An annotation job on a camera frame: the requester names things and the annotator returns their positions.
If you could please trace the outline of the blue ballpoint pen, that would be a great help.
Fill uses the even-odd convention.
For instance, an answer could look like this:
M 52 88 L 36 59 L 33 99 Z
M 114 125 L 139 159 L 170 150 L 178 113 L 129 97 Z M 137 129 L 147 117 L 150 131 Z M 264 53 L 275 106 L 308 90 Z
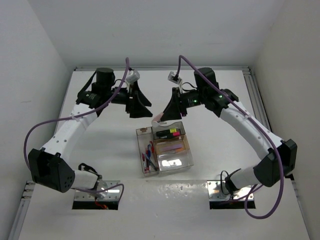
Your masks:
M 151 151 L 151 145 L 149 144 L 149 145 L 147 146 L 147 148 L 146 148 L 146 155 L 147 155 L 147 157 L 148 157 L 149 160 L 151 159 L 151 153 L 152 153 L 152 151 Z

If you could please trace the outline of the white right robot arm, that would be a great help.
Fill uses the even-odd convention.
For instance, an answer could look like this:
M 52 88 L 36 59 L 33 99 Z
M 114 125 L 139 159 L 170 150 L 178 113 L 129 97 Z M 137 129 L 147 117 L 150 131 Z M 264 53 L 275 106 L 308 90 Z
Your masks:
M 160 120 L 180 120 L 187 115 L 188 108 L 204 105 L 250 144 L 260 162 L 228 175 L 223 187 L 228 194 L 251 185 L 272 187 L 281 175 L 286 176 L 294 170 L 298 146 L 292 139 L 283 140 L 265 128 L 246 110 L 237 95 L 219 87 L 211 68 L 202 67 L 193 74 L 196 88 L 186 92 L 182 92 L 180 87 L 172 88 L 171 99 Z

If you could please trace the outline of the red ballpoint pen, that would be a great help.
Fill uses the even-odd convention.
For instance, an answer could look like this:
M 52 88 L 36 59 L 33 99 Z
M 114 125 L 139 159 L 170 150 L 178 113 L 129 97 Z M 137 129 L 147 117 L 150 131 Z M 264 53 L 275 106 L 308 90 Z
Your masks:
M 156 161 L 155 149 L 152 141 L 149 142 L 148 147 L 149 147 L 149 157 L 155 162 Z

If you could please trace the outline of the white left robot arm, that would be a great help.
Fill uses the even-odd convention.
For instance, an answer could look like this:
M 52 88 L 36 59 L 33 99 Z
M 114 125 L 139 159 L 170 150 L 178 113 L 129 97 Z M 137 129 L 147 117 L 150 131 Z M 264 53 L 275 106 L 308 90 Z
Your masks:
M 109 104 L 124 105 L 132 119 L 152 117 L 148 109 L 152 104 L 141 92 L 139 79 L 139 72 L 129 68 L 119 86 L 115 86 L 113 69 L 97 68 L 78 92 L 70 116 L 62 126 L 41 149 L 29 152 L 27 159 L 33 181 L 61 193 L 70 189 L 98 192 L 101 175 L 83 163 L 74 170 L 68 160 L 79 138 Z

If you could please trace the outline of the red gel pen clear cap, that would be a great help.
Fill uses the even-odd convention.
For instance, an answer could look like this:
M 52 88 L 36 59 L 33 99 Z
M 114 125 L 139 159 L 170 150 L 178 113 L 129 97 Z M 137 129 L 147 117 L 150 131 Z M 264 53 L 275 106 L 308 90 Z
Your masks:
M 144 158 L 145 158 L 145 171 L 146 171 L 146 172 L 149 172 L 149 171 L 150 171 L 150 164 L 149 164 L 148 157 L 149 157 L 149 151 L 148 151 L 148 149 L 146 148 L 146 149 L 145 149 L 145 154 L 144 154 Z

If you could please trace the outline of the pink black highlighter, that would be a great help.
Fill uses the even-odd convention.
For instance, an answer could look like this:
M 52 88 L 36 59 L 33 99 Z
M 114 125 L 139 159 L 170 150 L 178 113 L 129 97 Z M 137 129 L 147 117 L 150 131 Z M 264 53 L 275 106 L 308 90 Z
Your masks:
M 173 132 L 173 133 L 169 133 L 169 134 L 166 134 L 166 135 L 162 135 L 159 138 L 160 139 L 172 139 L 172 138 L 175 138 L 175 137 L 180 136 L 180 135 L 181 134 L 179 132 Z

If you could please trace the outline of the blue gel pen clear cap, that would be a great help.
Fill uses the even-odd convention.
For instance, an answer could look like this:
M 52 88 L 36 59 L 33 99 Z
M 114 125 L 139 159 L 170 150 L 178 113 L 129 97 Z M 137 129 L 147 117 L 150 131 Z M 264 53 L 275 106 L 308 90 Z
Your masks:
M 148 156 L 146 155 L 146 153 L 144 154 L 146 160 L 148 161 L 149 165 L 155 170 L 157 171 L 158 168 L 156 167 L 156 165 L 148 158 Z

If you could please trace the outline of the yellow black highlighter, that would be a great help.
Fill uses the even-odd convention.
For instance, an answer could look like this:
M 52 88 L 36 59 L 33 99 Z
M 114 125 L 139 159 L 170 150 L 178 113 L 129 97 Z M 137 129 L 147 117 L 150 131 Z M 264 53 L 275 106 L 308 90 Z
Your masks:
M 176 132 L 177 132 L 176 128 L 170 128 L 170 129 L 166 129 L 166 130 L 157 131 L 155 134 L 160 137 L 163 135 L 168 135 L 168 134 L 172 134 L 172 133 L 176 133 Z

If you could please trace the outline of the orange pastel highlighter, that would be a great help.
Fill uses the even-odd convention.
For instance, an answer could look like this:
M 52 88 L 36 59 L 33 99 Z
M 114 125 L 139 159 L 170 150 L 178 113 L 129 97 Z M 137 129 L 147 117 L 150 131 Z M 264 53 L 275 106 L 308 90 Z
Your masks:
M 184 148 L 178 148 L 178 149 L 173 150 L 173 153 L 174 154 L 180 153 L 180 152 L 183 152 L 184 150 L 185 150 Z

